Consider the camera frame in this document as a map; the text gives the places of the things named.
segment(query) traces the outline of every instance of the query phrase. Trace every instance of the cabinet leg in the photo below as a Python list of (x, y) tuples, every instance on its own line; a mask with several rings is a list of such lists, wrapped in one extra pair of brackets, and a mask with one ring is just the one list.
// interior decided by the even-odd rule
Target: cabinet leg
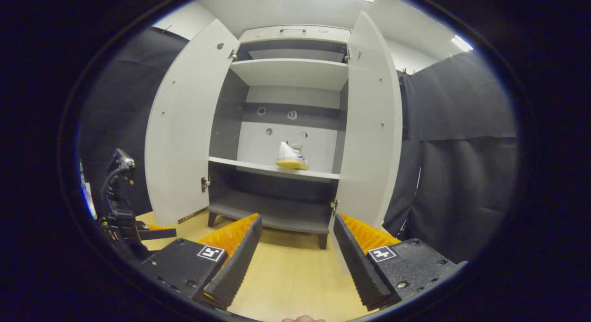
[(326, 249), (326, 241), (328, 240), (328, 234), (318, 234), (318, 241), (320, 243), (320, 249)]
[(211, 211), (207, 211), (207, 212), (209, 212), (209, 218), (207, 218), (207, 226), (213, 227), (213, 223), (216, 222), (217, 215)]

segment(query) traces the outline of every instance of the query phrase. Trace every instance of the white cabinet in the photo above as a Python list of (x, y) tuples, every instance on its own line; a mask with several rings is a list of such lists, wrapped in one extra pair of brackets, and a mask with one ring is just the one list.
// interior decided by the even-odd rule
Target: white cabinet
[[(297, 118), (288, 118), (293, 109)], [(210, 225), (216, 214), (259, 212), (267, 227), (319, 234), (324, 248), (332, 200), (380, 226), (401, 133), (397, 73), (364, 12), (352, 31), (276, 26), (247, 30), (240, 42), (216, 20), (179, 54), (154, 100), (150, 201), (161, 225), (205, 207)], [(310, 170), (275, 166), (286, 139), (304, 145)], [(203, 177), (211, 177), (205, 191)]]

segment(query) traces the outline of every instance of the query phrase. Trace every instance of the black curtain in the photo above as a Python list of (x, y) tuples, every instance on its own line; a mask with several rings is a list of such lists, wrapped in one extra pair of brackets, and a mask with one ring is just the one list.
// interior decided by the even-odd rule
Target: black curtain
[(137, 34), (106, 64), (80, 117), (78, 147), (95, 205), (115, 148), (135, 160), (135, 184), (122, 192), (135, 215), (152, 211), (145, 180), (148, 117), (164, 74), (188, 40), (160, 29)]
[(473, 51), (401, 78), (408, 138), (384, 227), (471, 261), (508, 212), (517, 126), (510, 96)]

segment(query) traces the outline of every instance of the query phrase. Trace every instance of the white sneaker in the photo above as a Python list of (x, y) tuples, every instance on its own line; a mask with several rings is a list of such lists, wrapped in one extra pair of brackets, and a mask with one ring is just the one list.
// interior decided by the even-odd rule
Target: white sneaker
[(302, 149), (301, 145), (297, 145), (294, 147), (290, 147), (285, 142), (281, 142), (281, 146), (279, 147), (279, 156), (277, 156), (277, 166), (282, 168), (289, 168), (289, 169), (303, 169), (307, 170), (310, 169), (308, 167), (308, 161), (304, 156), (302, 156)]

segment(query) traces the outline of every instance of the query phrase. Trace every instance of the open cabinet door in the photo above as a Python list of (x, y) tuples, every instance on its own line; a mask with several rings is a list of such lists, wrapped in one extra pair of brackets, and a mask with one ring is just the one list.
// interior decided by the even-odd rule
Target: open cabinet door
[(145, 140), (150, 203), (160, 225), (209, 205), (209, 139), (217, 98), (238, 40), (217, 19), (199, 32), (166, 72), (154, 98)]
[[(400, 87), (390, 49), (378, 27), (363, 11), (351, 31), (348, 48), (349, 101), (336, 199), (338, 210), (380, 228), (400, 160), (403, 130)], [(333, 225), (334, 215), (329, 232), (338, 248)]]

